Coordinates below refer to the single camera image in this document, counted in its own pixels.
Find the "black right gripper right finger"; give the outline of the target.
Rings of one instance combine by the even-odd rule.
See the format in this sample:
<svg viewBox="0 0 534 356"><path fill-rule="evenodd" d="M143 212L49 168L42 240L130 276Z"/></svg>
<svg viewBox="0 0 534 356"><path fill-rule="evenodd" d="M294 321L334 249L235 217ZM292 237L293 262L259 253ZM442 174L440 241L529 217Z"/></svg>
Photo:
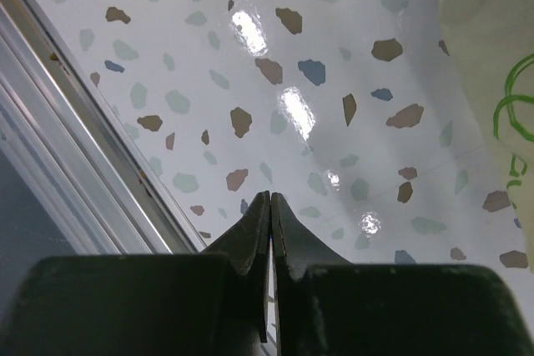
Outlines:
<svg viewBox="0 0 534 356"><path fill-rule="evenodd" d="M271 198L281 355L530 355L508 287L465 264L357 264Z"/></svg>

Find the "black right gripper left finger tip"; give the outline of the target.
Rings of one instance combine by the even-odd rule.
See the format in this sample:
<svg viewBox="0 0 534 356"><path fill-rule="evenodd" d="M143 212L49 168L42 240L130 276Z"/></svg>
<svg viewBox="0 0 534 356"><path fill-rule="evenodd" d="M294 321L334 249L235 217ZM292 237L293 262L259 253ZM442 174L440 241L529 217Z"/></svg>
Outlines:
<svg viewBox="0 0 534 356"><path fill-rule="evenodd" d="M267 336L270 194L198 254L46 258L1 322L4 355L252 355Z"/></svg>

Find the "green knotted plastic bag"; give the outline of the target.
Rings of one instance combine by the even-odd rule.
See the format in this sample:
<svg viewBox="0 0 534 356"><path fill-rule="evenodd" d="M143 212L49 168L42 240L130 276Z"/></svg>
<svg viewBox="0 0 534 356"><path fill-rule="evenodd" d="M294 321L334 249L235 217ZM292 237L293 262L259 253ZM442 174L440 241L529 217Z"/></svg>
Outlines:
<svg viewBox="0 0 534 356"><path fill-rule="evenodd" d="M442 35L533 259L533 0L439 0Z"/></svg>

